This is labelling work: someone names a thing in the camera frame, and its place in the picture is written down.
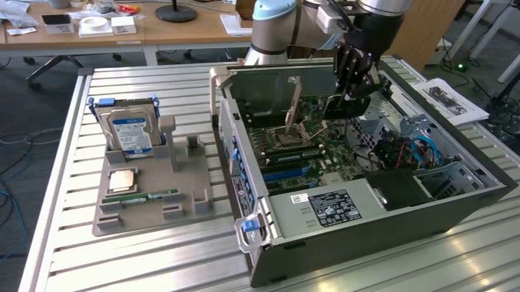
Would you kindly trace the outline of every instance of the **desk lamp base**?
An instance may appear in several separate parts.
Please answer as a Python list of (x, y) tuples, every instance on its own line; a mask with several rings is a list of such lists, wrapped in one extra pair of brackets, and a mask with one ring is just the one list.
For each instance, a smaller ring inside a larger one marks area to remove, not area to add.
[(186, 23), (196, 19), (197, 11), (181, 5), (178, 6), (178, 10), (174, 11), (173, 5), (166, 5), (156, 10), (156, 16), (169, 23)]

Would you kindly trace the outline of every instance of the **hard drive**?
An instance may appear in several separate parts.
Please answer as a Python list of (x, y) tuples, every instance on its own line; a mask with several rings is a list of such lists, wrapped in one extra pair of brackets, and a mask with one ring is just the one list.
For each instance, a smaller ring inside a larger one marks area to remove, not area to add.
[(152, 156), (153, 147), (164, 145), (157, 98), (99, 99), (98, 103), (90, 98), (89, 103), (107, 138), (109, 150), (122, 150), (129, 159)]

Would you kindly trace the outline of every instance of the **blue pcie slot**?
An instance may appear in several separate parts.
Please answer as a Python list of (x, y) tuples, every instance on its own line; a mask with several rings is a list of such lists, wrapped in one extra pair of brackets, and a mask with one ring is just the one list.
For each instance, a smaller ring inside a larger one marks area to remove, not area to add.
[(264, 175), (264, 180), (265, 181), (279, 181), (285, 178), (295, 178), (297, 176), (304, 176), (308, 174), (309, 167), (304, 167), (303, 169), (296, 169), (291, 170), (287, 172), (280, 172), (280, 173), (269, 173)]

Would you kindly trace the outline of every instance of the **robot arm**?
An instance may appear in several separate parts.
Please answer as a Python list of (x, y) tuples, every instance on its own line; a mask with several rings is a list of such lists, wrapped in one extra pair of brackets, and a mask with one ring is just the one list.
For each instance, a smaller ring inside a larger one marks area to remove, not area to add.
[(333, 72), (344, 100), (368, 96), (381, 87), (377, 66), (391, 48), (412, 0), (357, 0), (320, 7), (317, 23), (324, 32), (343, 31), (336, 43)]
[[(364, 114), (368, 104), (359, 100), (383, 82), (377, 68), (403, 23), (412, 0), (257, 0), (252, 49), (246, 65), (288, 61), (288, 46), (336, 48), (333, 72), (336, 93), (328, 105), (331, 118)], [(343, 36), (345, 42), (335, 40)]]

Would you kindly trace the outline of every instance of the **barcode sticker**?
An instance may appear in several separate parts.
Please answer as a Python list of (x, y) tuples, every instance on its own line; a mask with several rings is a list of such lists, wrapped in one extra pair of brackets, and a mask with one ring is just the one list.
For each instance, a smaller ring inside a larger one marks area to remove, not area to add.
[(307, 193), (301, 193), (299, 195), (292, 195), (292, 201), (293, 201), (293, 204), (309, 202), (309, 196)]
[(141, 44), (141, 41), (118, 41), (118, 44)]

